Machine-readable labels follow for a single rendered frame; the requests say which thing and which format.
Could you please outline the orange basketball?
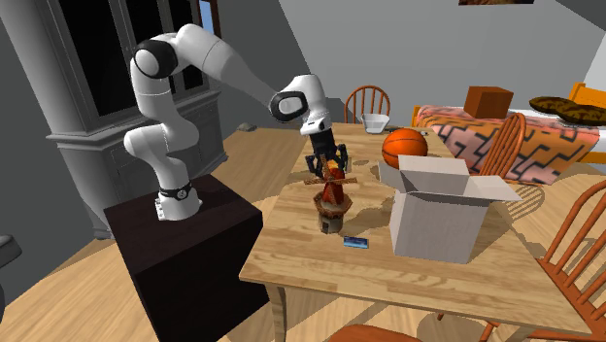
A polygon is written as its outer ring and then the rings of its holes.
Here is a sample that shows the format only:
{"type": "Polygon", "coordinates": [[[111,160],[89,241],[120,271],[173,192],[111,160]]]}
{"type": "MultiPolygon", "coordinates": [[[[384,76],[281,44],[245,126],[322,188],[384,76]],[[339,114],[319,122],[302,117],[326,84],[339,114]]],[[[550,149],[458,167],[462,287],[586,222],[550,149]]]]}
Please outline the orange basketball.
{"type": "Polygon", "coordinates": [[[427,156],[424,137],[411,128],[399,128],[389,133],[382,145],[382,156],[387,165],[398,168],[400,155],[427,156]]]}

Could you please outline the red brown windmill figure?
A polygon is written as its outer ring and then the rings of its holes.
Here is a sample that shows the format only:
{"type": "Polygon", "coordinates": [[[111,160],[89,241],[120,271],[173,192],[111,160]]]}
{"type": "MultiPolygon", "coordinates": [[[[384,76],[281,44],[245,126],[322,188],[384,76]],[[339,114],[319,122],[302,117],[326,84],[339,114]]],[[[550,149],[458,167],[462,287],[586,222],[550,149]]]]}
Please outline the red brown windmill figure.
{"type": "Polygon", "coordinates": [[[320,156],[321,171],[315,179],[305,180],[305,185],[324,185],[313,201],[319,213],[319,227],[324,234],[338,233],[343,227],[345,214],[353,202],[344,193],[343,185],[354,184],[356,178],[346,178],[345,172],[338,168],[330,168],[330,162],[322,154],[320,156]]]}

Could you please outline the open white cardboard box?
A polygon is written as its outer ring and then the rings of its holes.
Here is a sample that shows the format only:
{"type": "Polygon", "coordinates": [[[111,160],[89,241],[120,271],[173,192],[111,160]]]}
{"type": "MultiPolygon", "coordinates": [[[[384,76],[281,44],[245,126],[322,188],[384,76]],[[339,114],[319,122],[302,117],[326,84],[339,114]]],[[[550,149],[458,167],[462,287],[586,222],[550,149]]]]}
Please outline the open white cardboard box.
{"type": "Polygon", "coordinates": [[[472,176],[462,159],[401,154],[378,163],[380,181],[395,189],[389,229],[393,251],[466,263],[488,206],[521,198],[499,176],[472,176]]]}

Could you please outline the brown wall picture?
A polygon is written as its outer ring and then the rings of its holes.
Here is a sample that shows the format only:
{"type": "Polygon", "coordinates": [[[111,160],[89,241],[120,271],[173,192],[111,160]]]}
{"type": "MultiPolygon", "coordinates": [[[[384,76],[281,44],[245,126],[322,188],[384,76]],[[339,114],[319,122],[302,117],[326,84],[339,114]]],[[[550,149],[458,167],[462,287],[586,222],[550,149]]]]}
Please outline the brown wall picture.
{"type": "Polygon", "coordinates": [[[458,6],[491,6],[533,4],[535,0],[458,0],[458,6]]]}

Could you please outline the dark robot stand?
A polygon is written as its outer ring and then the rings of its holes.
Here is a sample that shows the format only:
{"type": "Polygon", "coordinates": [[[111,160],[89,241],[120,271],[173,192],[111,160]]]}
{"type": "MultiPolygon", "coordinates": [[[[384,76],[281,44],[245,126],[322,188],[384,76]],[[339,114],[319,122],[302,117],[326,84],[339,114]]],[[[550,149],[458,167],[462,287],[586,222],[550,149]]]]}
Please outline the dark robot stand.
{"type": "Polygon", "coordinates": [[[202,205],[186,220],[160,221],[153,193],[105,211],[159,342],[218,342],[268,301],[239,278],[261,211],[212,175],[193,185],[202,205]]]}

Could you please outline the orange wooden spindle chair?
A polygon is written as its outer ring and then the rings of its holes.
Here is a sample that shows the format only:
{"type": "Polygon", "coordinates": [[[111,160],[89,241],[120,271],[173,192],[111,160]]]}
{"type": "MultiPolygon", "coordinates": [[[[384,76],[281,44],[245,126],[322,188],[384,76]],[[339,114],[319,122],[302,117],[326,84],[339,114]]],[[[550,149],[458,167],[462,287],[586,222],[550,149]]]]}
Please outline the orange wooden spindle chair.
{"type": "Polygon", "coordinates": [[[355,89],[344,105],[344,122],[359,123],[361,114],[380,114],[388,116],[390,99],[387,93],[376,85],[363,85],[355,89]]]}
{"type": "Polygon", "coordinates": [[[515,186],[522,200],[497,206],[590,330],[582,336],[539,328],[531,340],[606,342],[606,176],[593,181],[574,191],[558,183],[515,186]]]}
{"type": "Polygon", "coordinates": [[[522,113],[514,113],[502,123],[486,155],[480,176],[505,178],[522,147],[526,120],[522,113]]]}
{"type": "Polygon", "coordinates": [[[336,331],[327,342],[422,342],[419,338],[372,325],[348,325],[336,331]]]}

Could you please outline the light wooden table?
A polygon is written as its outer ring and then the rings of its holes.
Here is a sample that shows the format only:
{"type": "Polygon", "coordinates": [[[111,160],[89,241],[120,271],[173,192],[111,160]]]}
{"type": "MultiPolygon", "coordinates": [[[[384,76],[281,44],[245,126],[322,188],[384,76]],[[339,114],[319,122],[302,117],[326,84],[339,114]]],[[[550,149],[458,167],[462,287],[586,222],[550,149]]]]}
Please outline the light wooden table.
{"type": "Polygon", "coordinates": [[[357,179],[345,188],[353,206],[341,233],[320,231],[312,202],[320,187],[288,184],[240,273],[265,285],[278,342],[286,340],[286,289],[499,322],[506,342],[521,342],[538,328],[590,333],[494,205],[468,262],[395,255],[388,227],[394,191],[371,171],[382,158],[383,136],[352,123],[334,124],[333,133],[346,144],[357,179]],[[366,238],[369,246],[346,247],[345,236],[366,238]]]}

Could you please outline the bed with patterned orange blanket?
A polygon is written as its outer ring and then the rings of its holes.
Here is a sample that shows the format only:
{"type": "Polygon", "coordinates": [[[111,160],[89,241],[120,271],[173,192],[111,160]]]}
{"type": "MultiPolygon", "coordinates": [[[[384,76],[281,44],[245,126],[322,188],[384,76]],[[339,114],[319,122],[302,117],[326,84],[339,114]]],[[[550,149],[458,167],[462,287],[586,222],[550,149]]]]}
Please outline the bed with patterned orange blanket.
{"type": "MultiPolygon", "coordinates": [[[[470,86],[462,107],[417,106],[412,125],[432,129],[454,157],[478,174],[500,126],[515,113],[509,107],[512,99],[512,91],[498,86],[470,86]]],[[[583,127],[531,110],[521,113],[524,138],[508,180],[550,185],[576,162],[606,164],[606,126],[583,127]]]]}

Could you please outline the tall grey glass-door cabinet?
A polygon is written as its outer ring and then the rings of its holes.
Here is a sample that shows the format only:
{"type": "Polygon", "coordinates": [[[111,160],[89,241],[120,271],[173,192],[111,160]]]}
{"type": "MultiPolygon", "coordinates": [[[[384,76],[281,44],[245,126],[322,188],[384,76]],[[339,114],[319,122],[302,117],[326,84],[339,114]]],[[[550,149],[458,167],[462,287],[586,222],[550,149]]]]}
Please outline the tall grey glass-door cabinet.
{"type": "Polygon", "coordinates": [[[0,19],[93,223],[157,190],[124,134],[149,124],[136,106],[129,61],[138,43],[187,23],[219,22],[216,0],[0,0],[0,19]]]}

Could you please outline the white bowl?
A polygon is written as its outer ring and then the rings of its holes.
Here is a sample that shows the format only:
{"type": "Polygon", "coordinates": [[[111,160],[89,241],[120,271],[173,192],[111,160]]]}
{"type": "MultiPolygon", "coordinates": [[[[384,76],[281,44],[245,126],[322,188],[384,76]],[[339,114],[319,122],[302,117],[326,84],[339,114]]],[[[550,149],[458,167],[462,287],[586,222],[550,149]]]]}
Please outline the white bowl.
{"type": "Polygon", "coordinates": [[[381,134],[389,123],[389,116],[382,114],[362,114],[359,119],[369,134],[381,134]]]}

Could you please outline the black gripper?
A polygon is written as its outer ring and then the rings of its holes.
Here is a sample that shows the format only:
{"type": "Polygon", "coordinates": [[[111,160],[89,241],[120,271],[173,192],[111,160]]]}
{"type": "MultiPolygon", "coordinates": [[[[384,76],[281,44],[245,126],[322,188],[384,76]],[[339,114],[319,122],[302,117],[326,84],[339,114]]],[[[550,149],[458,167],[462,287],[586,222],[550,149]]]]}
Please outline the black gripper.
{"type": "Polygon", "coordinates": [[[336,156],[337,151],[338,157],[336,158],[336,161],[339,168],[344,172],[351,171],[347,147],[345,144],[335,145],[331,129],[311,134],[310,141],[314,154],[306,155],[305,160],[311,173],[318,177],[322,177],[325,157],[327,159],[333,159],[336,156]]]}

